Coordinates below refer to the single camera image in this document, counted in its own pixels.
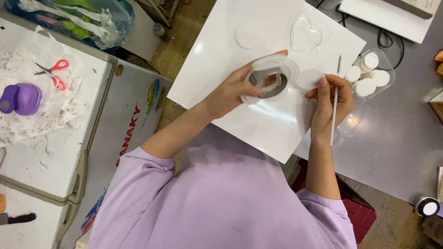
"sleeve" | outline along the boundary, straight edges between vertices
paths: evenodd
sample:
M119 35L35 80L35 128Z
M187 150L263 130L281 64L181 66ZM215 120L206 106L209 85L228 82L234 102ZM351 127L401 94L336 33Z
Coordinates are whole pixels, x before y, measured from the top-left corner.
M331 238L331 242L339 248L357 248L353 226L342 200L324 198L306 188L296 194L303 206L317 219Z
M123 241L160 189L174 176L174 167L173 158L156 158L140 147L124 154L94 220L90 247L95 248L107 238Z

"lavender sweatshirt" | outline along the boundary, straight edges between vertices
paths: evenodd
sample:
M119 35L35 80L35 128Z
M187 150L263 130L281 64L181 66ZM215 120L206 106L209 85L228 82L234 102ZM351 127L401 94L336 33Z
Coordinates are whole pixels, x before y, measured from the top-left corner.
M295 194L274 159L208 125L174 159L126 153L92 249L357 248L341 200Z

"power cord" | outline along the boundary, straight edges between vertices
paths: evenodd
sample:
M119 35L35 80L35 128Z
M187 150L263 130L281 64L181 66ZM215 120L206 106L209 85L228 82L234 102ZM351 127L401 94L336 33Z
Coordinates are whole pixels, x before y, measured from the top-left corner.
M147 60L141 58L140 56L138 56L138 58L142 59L142 60L144 61L144 63L146 63L146 65L147 65L148 67L152 68L155 72L157 72L158 74L161 75L161 73L160 73L157 69L153 68L153 67L148 63Z
M346 14L346 16L345 16L345 13L342 12L342 19L340 21L338 21L338 23L343 22L343 27L346 28L345 20L348 19L349 17L350 17L350 15Z
M320 3L317 5L317 7L315 7L316 9L318 9L319 7L320 7L320 5L322 5L322 3L324 2L325 0L321 0L320 1Z
M390 43L388 45L383 45L381 43L381 35L384 35L386 37L386 39L389 40ZM401 63L401 61L403 60L403 57L404 57L404 42L403 42L403 38L400 37L400 36L399 36L399 38L400 38L400 42L401 42L401 55L400 55L400 59L398 60L397 65L395 65L395 67L393 67L393 69L396 69L400 65L400 63ZM380 28L378 30L377 44L378 44L379 47L388 48L388 47L391 47L394 44L394 41L392 40L392 38L389 36L388 32L385 29Z

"pink scissors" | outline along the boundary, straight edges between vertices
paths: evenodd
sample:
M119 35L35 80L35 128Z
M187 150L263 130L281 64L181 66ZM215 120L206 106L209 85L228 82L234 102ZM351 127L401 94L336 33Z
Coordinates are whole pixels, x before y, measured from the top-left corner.
M37 63L36 63L36 65L38 65L38 66L39 66L41 69L43 69L44 71L41 71L41 72L39 72L39 73L36 73L35 75L38 75L38 74L44 74L44 73L46 73L46 72L48 72L49 74L51 74L51 72L54 71L54 70L59 70L59 69L63 69L63 68L67 68L67 67L69 67L69 62L68 62L67 60L64 60L64 59L59 60L59 61L57 61L57 63L55 64L55 66L53 66L53 67L50 68L50 69L46 69L46 68L40 66L40 65L37 64ZM57 84L57 79L58 79L58 82L62 85L62 88L61 88L61 89L59 88L59 89L60 89L60 90L64 90L64 89L66 89L65 83L64 83L63 81L61 81L58 77L55 77L54 75L51 74L51 79L52 79L52 81L54 82L54 86L56 86L57 88L59 88L59 86L58 86L58 84Z

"tiled floor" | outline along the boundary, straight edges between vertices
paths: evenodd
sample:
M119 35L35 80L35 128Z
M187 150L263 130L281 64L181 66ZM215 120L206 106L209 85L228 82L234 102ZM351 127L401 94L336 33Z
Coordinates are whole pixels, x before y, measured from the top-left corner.
M179 5L172 22L171 41L161 42L151 61L151 66L163 76L175 80L215 1L192 0L190 5ZM146 67L136 59L131 62ZM157 129L162 129L184 112L184 109L168 99ZM175 156L177 166L181 159L181 155ZM282 170L290 185L300 171L300 168L296 167L297 160L298 158L293 156L285 165L282 164ZM428 248L428 238L421 233L423 220L413 213L411 205L365 184L345 176L341 177L375 208L378 217L362 243L358 245L359 249Z

